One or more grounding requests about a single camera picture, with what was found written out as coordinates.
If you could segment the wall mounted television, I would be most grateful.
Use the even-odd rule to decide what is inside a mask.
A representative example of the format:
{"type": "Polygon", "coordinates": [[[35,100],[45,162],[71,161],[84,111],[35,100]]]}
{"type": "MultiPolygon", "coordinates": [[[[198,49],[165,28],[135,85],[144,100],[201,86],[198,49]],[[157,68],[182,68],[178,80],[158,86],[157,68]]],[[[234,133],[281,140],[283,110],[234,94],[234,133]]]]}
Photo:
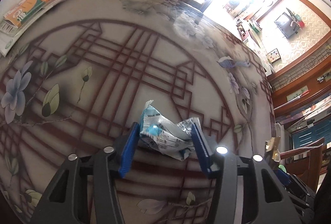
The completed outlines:
{"type": "Polygon", "coordinates": [[[283,33],[286,39],[289,39],[294,34],[297,34],[297,32],[300,29],[300,26],[296,23],[295,20],[293,20],[287,13],[282,13],[275,21],[274,23],[276,26],[280,29],[280,31],[283,33]]]}

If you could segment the dark wooden chair near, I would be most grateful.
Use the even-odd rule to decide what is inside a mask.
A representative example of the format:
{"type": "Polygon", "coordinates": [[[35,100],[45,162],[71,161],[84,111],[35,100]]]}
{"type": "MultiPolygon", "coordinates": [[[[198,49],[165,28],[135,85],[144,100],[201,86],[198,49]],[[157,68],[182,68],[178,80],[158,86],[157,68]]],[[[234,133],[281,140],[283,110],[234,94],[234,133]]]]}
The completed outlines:
{"type": "Polygon", "coordinates": [[[296,175],[314,192],[318,188],[324,142],[325,139],[320,138],[306,146],[280,154],[281,160],[285,161],[287,173],[296,175]]]}

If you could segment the light blue plastic wrapper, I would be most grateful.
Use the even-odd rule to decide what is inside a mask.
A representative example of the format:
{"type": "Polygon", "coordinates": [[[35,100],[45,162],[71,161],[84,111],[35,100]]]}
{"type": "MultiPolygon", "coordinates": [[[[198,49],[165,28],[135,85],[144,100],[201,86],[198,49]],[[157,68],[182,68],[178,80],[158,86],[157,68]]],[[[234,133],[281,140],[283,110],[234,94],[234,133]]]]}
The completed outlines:
{"type": "Polygon", "coordinates": [[[190,117],[177,124],[163,116],[153,101],[145,103],[140,118],[140,139],[144,144],[163,155],[184,161],[195,151],[191,138],[194,125],[200,126],[197,117],[190,117]]]}

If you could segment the white coffee table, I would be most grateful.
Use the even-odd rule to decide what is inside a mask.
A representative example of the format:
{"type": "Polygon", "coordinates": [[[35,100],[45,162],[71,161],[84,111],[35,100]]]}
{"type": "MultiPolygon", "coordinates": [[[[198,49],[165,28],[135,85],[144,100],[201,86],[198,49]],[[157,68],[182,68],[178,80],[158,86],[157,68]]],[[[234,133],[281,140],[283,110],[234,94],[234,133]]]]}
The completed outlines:
{"type": "Polygon", "coordinates": [[[249,26],[245,26],[246,42],[245,44],[259,57],[261,64],[265,70],[266,76],[272,74],[272,68],[269,60],[266,57],[264,45],[259,35],[249,26]]]}

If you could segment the brown cigarette pack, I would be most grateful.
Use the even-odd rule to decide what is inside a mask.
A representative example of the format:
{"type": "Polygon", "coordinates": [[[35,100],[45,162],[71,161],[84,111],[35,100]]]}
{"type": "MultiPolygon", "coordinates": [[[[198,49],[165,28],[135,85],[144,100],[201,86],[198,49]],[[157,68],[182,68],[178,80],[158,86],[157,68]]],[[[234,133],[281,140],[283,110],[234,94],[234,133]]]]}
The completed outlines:
{"type": "Polygon", "coordinates": [[[281,154],[278,149],[280,139],[280,137],[271,137],[265,142],[264,160],[272,170],[276,170],[281,161],[281,154]]]}

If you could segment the floral grey tablecloth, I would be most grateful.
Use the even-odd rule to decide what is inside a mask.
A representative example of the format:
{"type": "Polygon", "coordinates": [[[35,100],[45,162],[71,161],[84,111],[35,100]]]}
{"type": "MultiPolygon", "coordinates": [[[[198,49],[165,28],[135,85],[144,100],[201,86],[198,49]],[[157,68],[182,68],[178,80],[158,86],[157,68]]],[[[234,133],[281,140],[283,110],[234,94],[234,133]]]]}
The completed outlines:
{"type": "Polygon", "coordinates": [[[65,0],[1,58],[1,192],[28,223],[66,157],[89,156],[145,103],[241,156],[276,133],[256,53],[177,0],[65,0]]]}

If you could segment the blue entrance door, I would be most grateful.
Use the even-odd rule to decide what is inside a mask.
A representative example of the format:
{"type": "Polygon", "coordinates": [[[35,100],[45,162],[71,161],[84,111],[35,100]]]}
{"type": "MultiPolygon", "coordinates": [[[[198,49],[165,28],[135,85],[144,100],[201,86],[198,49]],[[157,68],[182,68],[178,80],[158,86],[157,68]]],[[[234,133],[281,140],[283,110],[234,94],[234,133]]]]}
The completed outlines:
{"type": "Polygon", "coordinates": [[[294,148],[307,146],[324,138],[324,144],[330,143],[330,124],[321,123],[292,135],[294,148]]]}

